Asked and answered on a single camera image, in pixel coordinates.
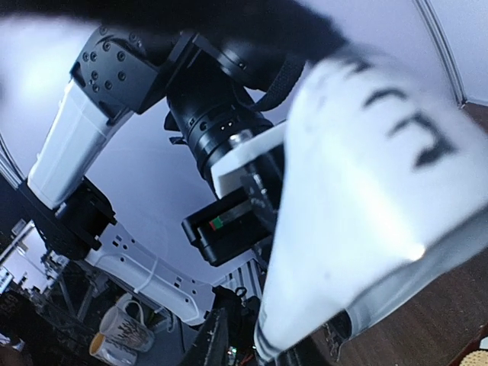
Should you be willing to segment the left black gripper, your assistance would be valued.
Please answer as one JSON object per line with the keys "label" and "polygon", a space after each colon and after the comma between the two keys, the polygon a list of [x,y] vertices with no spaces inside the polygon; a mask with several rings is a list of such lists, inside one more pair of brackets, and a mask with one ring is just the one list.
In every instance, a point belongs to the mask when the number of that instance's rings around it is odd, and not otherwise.
{"label": "left black gripper", "polygon": [[282,145],[230,174],[222,198],[183,219],[190,244],[218,267],[269,239],[275,231],[284,179]]}

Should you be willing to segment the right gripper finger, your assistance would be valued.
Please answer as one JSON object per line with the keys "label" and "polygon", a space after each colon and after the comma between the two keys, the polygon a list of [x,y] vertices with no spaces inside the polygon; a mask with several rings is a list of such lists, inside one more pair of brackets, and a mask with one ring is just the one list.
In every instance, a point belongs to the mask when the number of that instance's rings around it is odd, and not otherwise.
{"label": "right gripper finger", "polygon": [[228,312],[214,309],[182,359],[182,366],[221,366],[227,363],[229,348]]}

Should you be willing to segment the white handled metal tongs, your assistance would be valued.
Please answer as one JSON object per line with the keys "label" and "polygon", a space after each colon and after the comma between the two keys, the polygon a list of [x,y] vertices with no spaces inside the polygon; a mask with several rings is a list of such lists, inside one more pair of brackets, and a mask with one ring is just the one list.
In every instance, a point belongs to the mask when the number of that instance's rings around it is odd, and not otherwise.
{"label": "white handled metal tongs", "polygon": [[352,336],[487,246],[487,135],[389,56],[347,46],[291,106],[255,328],[275,360],[346,312]]}

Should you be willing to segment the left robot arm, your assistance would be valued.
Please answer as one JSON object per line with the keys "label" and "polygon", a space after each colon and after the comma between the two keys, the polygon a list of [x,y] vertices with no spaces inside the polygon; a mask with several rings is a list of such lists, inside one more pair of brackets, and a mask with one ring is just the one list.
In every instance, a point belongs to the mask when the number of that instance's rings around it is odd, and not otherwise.
{"label": "left robot arm", "polygon": [[212,171],[283,121],[303,63],[188,31],[104,26],[34,34],[23,54],[26,86],[59,95],[20,186],[46,245],[200,326],[271,231],[271,210],[241,186],[250,167],[224,189]]}

